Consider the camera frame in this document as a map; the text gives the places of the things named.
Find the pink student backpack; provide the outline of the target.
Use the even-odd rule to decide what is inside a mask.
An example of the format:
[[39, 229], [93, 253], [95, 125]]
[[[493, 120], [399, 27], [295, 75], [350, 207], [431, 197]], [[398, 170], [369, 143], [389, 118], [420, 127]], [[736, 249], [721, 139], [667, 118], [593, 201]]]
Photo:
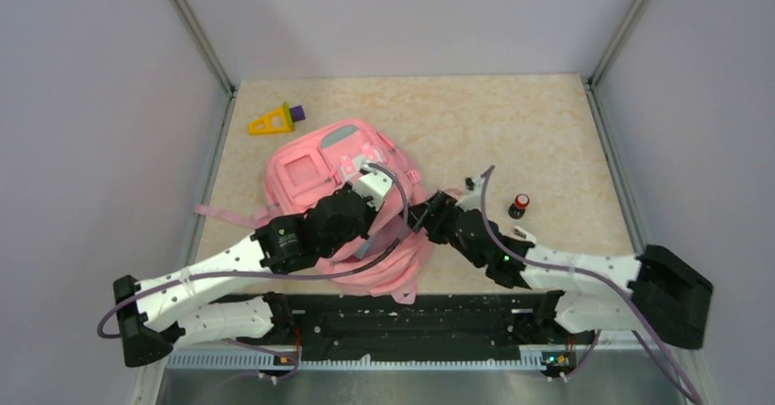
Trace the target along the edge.
[[[347, 119], [292, 140], [267, 161], [263, 185], [265, 205], [245, 218], [238, 213], [198, 205], [195, 212], [232, 225], [256, 229], [273, 217], [301, 213], [345, 182], [358, 176], [369, 162], [386, 167], [403, 186], [409, 203], [430, 197], [416, 164], [384, 134], [363, 120]], [[413, 304], [417, 277], [430, 257], [433, 245], [423, 234], [411, 233], [382, 262], [360, 272], [397, 237], [403, 227], [403, 203], [391, 189], [366, 240], [358, 238], [330, 259], [319, 259], [314, 268], [332, 275], [333, 284], [350, 295], [389, 295], [399, 304]]]

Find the pink and white eraser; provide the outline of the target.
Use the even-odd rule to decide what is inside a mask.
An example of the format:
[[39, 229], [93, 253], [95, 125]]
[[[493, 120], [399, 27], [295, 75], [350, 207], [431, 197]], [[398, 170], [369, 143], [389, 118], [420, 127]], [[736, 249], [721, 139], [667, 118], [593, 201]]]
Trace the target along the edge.
[[522, 227], [519, 227], [517, 225], [514, 225], [513, 233], [516, 236], [518, 236], [518, 237], [520, 237], [520, 238], [522, 238], [522, 239], [524, 239], [526, 241], [531, 241], [531, 242], [535, 242], [536, 241], [536, 236], [534, 234], [530, 233], [528, 230], [526, 230], [526, 229], [524, 229]]

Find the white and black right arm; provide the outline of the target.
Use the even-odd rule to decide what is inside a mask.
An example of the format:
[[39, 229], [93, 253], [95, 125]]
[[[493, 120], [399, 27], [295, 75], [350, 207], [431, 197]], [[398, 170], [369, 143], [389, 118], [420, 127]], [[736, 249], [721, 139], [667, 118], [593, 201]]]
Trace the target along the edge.
[[409, 225], [504, 288], [549, 291], [549, 306], [536, 318], [548, 343], [591, 330], [653, 333], [687, 350], [705, 343], [714, 286], [664, 246], [609, 256], [556, 250], [504, 235], [479, 208], [441, 191], [409, 208]]

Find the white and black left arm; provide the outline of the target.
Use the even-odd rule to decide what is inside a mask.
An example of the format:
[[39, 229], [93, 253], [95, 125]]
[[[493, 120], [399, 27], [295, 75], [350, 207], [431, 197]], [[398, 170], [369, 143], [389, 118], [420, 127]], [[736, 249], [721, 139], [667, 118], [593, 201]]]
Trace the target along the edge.
[[307, 279], [305, 270], [364, 240], [384, 205], [385, 193], [346, 184], [302, 213], [279, 216], [222, 252], [160, 277], [130, 274], [112, 284], [107, 313], [118, 331], [128, 368], [150, 365], [175, 349], [238, 337], [281, 344], [293, 320], [274, 295], [223, 304], [221, 297], [259, 279]]

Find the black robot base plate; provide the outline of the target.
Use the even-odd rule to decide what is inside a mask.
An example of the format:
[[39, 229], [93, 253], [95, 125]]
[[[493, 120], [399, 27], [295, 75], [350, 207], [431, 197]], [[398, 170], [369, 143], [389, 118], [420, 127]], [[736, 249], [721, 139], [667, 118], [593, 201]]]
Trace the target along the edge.
[[430, 294], [414, 304], [389, 296], [287, 294], [271, 298], [281, 326], [254, 346], [290, 346], [304, 362], [508, 361], [524, 346], [587, 345], [594, 334], [571, 334], [549, 314], [555, 296], [539, 294]]

